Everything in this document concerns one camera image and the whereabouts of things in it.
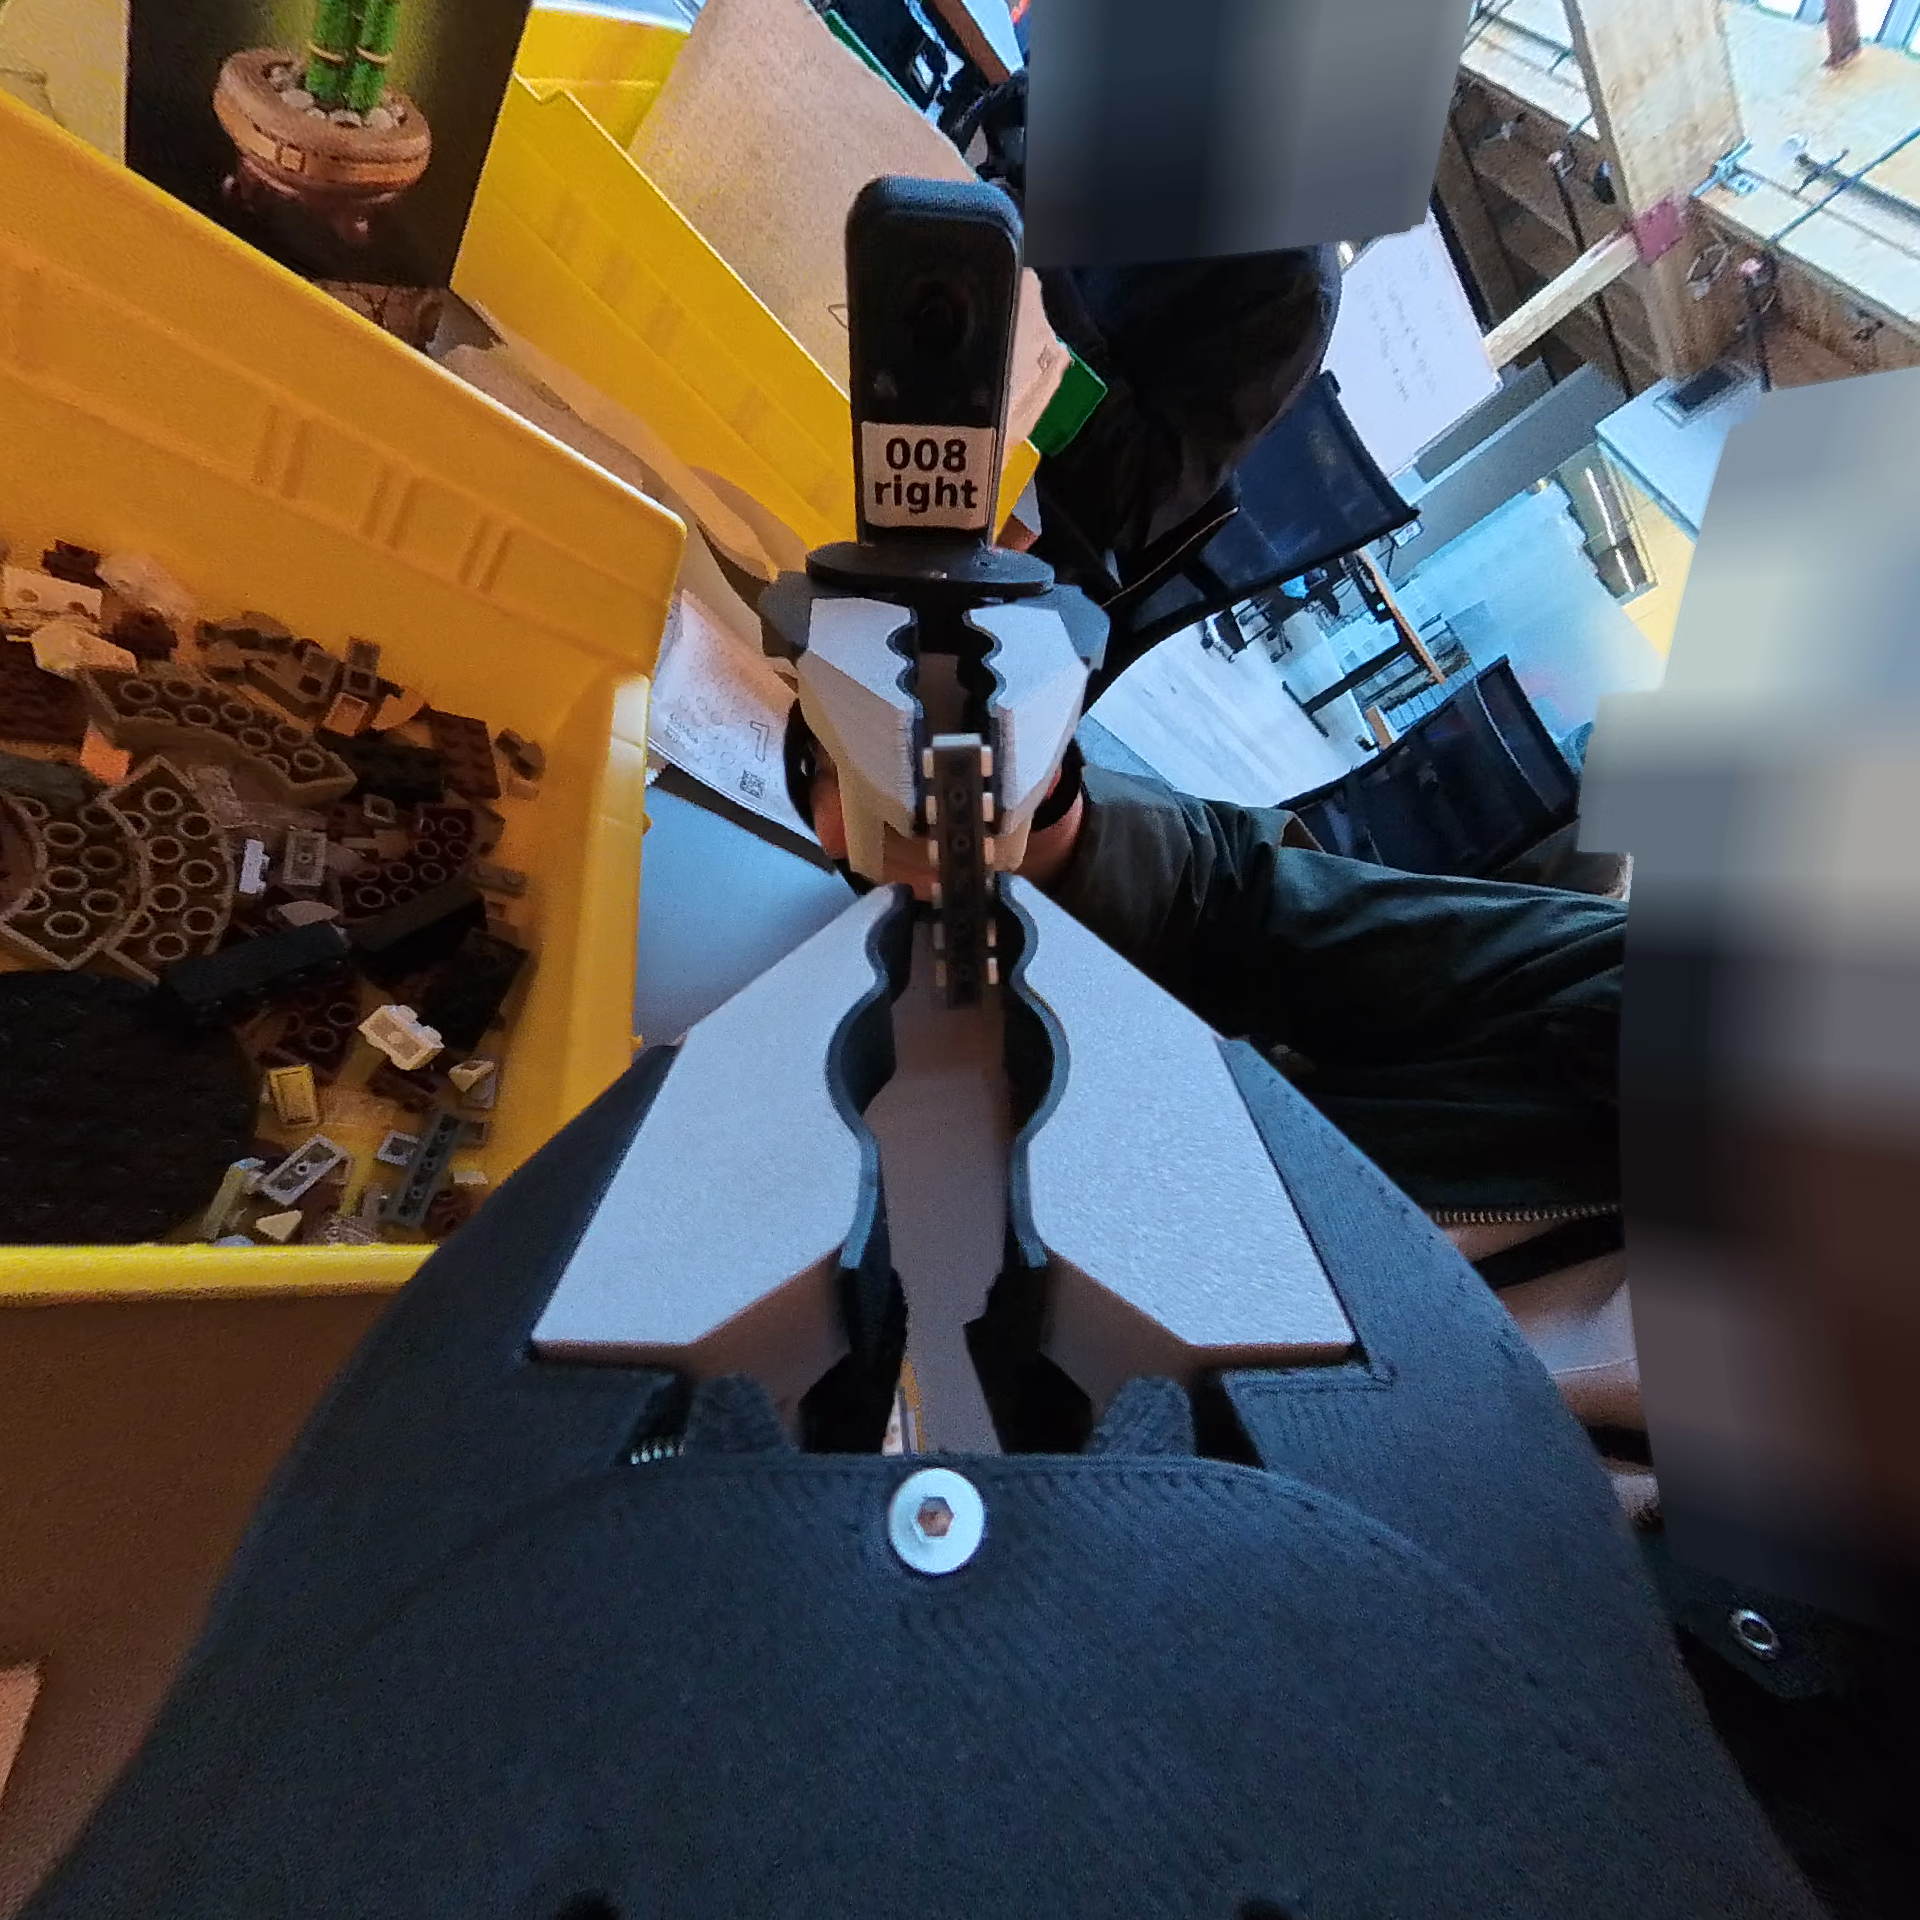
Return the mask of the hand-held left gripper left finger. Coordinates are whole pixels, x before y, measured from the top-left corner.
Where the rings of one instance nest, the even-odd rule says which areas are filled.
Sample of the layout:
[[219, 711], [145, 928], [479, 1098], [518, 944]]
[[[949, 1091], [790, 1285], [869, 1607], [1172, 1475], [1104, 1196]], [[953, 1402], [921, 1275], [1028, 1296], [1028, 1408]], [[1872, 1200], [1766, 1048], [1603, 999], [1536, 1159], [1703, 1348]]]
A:
[[780, 1413], [869, 1351], [891, 1257], [867, 1107], [895, 1069], [916, 901], [855, 898], [697, 1021], [534, 1322], [551, 1360], [704, 1383]]

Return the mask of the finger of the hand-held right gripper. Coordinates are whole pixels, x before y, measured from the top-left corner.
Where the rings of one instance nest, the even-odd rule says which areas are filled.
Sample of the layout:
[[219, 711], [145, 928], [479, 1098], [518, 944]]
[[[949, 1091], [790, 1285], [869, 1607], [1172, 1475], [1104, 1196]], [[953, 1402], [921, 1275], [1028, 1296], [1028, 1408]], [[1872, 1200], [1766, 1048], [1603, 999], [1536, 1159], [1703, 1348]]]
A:
[[1087, 664], [1060, 611], [1022, 602], [967, 612], [987, 643], [987, 746], [992, 749], [992, 867], [1013, 873], [1083, 709]]
[[879, 600], [813, 600], [806, 605], [797, 664], [800, 717], [812, 736], [813, 770], [833, 768], [855, 867], [877, 879], [879, 823], [915, 849], [921, 879], [933, 879], [923, 834], [923, 709], [912, 656], [915, 616]]

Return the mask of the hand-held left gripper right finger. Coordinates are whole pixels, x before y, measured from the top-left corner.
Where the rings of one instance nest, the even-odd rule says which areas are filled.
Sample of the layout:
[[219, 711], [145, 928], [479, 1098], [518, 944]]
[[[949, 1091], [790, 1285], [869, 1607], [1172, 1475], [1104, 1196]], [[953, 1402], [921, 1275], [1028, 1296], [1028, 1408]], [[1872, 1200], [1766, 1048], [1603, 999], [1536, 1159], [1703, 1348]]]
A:
[[1013, 1268], [1104, 1413], [1139, 1378], [1357, 1357], [1222, 1040], [1033, 882], [999, 892]]

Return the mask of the white and tan brick strip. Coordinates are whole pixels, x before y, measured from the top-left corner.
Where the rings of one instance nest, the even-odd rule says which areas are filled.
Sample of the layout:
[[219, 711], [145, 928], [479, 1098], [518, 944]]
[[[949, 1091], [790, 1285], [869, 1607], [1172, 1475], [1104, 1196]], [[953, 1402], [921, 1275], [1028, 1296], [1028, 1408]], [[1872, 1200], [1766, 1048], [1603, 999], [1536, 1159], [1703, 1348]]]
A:
[[935, 977], [949, 1009], [999, 985], [996, 797], [981, 733], [939, 733], [921, 756], [921, 801], [935, 882]]

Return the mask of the large yellow plastic bin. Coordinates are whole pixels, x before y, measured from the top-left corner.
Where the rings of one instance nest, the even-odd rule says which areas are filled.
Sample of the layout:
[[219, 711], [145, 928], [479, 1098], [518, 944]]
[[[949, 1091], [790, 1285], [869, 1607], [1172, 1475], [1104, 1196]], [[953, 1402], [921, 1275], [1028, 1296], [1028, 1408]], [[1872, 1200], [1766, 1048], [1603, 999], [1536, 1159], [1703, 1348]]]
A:
[[[547, 754], [516, 823], [534, 970], [481, 1164], [633, 1059], [649, 675], [681, 520], [4, 98], [4, 540], [158, 561], [208, 609], [365, 639]], [[192, 1642], [321, 1335], [420, 1253], [4, 1251], [4, 1667]], [[263, 1306], [281, 1299], [287, 1306]]]

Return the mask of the person's right forearm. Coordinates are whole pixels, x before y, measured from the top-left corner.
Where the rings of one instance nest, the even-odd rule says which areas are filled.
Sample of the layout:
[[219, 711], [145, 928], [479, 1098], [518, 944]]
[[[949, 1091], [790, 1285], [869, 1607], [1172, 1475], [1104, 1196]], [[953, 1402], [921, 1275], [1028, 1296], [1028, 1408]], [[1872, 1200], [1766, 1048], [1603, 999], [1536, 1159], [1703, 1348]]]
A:
[[1432, 1213], [1617, 1209], [1622, 901], [1390, 872], [1089, 767], [1041, 887]]

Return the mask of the grey desk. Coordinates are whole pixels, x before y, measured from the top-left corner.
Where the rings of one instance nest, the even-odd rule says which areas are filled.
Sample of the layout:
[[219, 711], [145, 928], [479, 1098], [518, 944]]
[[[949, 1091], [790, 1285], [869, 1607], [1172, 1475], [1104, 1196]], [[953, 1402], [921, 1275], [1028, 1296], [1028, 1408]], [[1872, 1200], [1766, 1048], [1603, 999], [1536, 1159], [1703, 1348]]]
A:
[[[649, 797], [636, 1019], [675, 1039], [847, 887], [678, 775]], [[3, 1309], [3, 1914], [153, 1721], [255, 1501], [390, 1291]]]

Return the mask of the person's right hand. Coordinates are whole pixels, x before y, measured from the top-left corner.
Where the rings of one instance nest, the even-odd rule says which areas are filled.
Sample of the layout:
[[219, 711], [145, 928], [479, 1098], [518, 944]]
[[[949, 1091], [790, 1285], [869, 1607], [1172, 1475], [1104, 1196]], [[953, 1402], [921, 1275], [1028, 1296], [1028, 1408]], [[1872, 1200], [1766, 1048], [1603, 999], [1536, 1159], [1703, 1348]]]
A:
[[870, 879], [859, 867], [855, 867], [847, 849], [847, 823], [846, 809], [841, 802], [837, 772], [830, 767], [820, 767], [809, 788], [809, 819], [812, 829], [830, 858], [830, 865], [846, 879], [852, 893], [863, 897], [872, 892], [877, 885], [912, 885], [921, 875], [916, 867], [916, 853], [900, 837], [895, 827], [889, 823], [879, 823], [879, 851], [883, 865], [879, 875]]

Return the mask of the white papers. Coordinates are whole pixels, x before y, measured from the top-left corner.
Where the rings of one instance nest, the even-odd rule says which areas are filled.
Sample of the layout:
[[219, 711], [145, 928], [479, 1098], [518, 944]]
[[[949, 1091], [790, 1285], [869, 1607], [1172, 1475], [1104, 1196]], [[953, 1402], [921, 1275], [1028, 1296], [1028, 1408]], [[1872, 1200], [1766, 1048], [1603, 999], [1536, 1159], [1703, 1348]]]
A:
[[656, 664], [649, 747], [724, 801], [812, 837], [783, 779], [792, 688], [757, 644], [678, 593]]

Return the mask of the small green box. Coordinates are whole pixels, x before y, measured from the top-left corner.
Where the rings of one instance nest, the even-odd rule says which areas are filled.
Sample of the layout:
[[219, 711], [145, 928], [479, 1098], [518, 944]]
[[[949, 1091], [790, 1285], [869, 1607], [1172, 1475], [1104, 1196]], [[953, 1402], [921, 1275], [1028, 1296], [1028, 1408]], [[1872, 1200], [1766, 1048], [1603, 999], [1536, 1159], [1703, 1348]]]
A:
[[1030, 445], [1041, 457], [1060, 455], [1083, 432], [1107, 393], [1107, 381], [1067, 351], [1060, 381], [1027, 434]]

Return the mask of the tall plywood panel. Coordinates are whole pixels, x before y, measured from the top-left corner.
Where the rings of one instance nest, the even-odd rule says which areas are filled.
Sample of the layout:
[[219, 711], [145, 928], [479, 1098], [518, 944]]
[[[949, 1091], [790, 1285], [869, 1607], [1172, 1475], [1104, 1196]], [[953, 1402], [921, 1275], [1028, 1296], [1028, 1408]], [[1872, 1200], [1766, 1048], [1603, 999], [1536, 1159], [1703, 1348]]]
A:
[[841, 393], [856, 193], [971, 177], [806, 2], [709, 2], [629, 153]]

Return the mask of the dark blue fabric chair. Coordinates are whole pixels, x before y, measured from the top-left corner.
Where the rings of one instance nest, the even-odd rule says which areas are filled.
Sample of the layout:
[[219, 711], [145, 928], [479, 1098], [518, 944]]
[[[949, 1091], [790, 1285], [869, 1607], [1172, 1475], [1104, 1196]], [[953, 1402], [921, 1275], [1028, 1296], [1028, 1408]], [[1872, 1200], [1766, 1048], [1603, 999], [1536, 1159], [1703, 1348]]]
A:
[[1214, 612], [1328, 569], [1416, 513], [1360, 442], [1323, 370], [1230, 483], [1143, 557], [1109, 605], [1109, 658], [1135, 656]]

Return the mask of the black mesh chair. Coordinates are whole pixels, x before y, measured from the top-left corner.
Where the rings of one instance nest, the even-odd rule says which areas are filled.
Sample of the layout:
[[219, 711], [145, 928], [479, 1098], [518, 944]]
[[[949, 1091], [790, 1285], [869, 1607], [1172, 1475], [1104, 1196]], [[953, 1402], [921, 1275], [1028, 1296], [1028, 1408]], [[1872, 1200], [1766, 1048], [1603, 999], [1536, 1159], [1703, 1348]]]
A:
[[1377, 756], [1281, 808], [1332, 856], [1495, 879], [1576, 817], [1580, 770], [1496, 658]]

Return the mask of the white board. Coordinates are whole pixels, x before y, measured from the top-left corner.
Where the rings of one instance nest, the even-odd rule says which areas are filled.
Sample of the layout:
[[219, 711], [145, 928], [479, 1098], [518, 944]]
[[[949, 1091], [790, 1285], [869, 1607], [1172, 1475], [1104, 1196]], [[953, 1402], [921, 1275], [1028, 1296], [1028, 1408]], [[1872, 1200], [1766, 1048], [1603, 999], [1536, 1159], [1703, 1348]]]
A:
[[1499, 373], [1430, 212], [1343, 265], [1325, 370], [1384, 475], [1411, 468], [1499, 391]]

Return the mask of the pile of dark toy bricks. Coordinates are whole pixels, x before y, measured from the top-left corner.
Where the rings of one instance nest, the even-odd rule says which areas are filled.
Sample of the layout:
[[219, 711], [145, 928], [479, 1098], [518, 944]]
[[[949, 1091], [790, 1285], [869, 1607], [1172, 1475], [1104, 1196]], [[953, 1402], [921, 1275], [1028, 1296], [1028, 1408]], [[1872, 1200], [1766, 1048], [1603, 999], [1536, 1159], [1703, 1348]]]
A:
[[255, 1132], [172, 1239], [239, 1253], [443, 1242], [534, 970], [501, 856], [528, 733], [264, 611], [205, 616], [137, 552], [4, 554], [3, 948], [235, 1035]]

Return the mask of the black round studded plate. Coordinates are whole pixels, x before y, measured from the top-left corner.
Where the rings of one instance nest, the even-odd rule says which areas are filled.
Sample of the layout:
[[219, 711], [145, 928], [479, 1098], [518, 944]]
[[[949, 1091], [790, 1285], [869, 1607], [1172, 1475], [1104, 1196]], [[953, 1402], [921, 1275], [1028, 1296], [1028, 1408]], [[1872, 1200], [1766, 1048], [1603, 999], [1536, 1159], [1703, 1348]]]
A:
[[3, 1244], [166, 1242], [255, 1132], [255, 1069], [223, 1029], [95, 973], [3, 979]]

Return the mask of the black panel with green print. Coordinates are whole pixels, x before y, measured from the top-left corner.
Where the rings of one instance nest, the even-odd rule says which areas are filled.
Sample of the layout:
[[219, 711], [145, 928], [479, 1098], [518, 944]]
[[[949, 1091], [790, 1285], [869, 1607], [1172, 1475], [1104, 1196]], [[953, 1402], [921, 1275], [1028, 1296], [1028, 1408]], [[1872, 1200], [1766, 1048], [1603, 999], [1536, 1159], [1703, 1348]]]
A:
[[529, 11], [132, 2], [127, 167], [305, 280], [443, 291]]

